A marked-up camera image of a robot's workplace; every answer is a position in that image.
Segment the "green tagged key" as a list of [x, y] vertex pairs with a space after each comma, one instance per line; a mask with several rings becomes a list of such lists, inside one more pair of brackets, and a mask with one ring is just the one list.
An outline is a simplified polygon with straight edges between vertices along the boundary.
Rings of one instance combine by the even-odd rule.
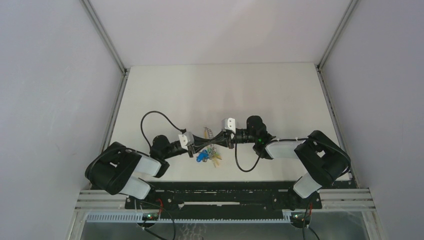
[[216, 148], [209, 148], [208, 149], [209, 157], [210, 158], [218, 158], [220, 155], [218, 154]]

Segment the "large metal keyring yellow handle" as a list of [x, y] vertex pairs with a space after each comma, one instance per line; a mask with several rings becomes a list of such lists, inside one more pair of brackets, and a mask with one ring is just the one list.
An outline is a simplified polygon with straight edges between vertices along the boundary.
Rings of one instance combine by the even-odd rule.
[[215, 146], [215, 144], [212, 140], [214, 138], [214, 134], [213, 134], [213, 131], [210, 128], [204, 127], [204, 137], [206, 139], [208, 139], [208, 142], [207, 142], [207, 144], [205, 144], [204, 147], [209, 149], [210, 151], [216, 150], [216, 146]]

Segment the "blue tagged key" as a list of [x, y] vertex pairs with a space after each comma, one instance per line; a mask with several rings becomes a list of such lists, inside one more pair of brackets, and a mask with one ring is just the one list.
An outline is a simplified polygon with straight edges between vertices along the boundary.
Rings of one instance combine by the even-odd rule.
[[209, 160], [209, 152], [206, 149], [202, 150], [198, 154], [198, 156], [196, 157], [196, 161], [198, 163], [200, 163], [200, 162], [207, 162], [208, 160]]

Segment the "yellow tagged key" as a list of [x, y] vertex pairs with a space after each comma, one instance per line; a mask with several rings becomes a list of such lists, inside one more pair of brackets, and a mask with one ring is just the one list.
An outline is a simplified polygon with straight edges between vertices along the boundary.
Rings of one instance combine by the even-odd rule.
[[221, 165], [222, 157], [219, 154], [214, 154], [212, 156], [212, 162], [215, 168], [218, 168]]

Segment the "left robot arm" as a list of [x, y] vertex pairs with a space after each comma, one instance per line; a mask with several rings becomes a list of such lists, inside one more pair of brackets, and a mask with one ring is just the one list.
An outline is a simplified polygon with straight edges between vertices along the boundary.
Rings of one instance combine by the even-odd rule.
[[135, 197], [138, 204], [149, 209], [155, 205], [157, 196], [151, 191], [150, 184], [134, 173], [160, 178], [170, 167], [166, 159], [185, 153], [193, 156], [211, 142], [191, 136], [189, 132], [178, 137], [179, 140], [170, 142], [165, 135], [156, 136], [150, 155], [115, 141], [88, 165], [84, 175], [92, 185], [110, 195]]

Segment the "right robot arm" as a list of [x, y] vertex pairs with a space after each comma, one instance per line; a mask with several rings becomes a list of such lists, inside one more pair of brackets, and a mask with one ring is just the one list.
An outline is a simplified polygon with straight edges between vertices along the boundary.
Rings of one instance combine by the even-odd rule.
[[268, 132], [258, 115], [248, 117], [245, 128], [236, 128], [233, 118], [224, 119], [221, 132], [208, 143], [229, 149], [252, 144], [259, 159], [300, 160], [306, 173], [294, 183], [289, 194], [289, 203], [295, 208], [302, 208], [312, 193], [331, 186], [351, 169], [348, 154], [322, 131], [314, 130], [304, 138], [277, 138]]

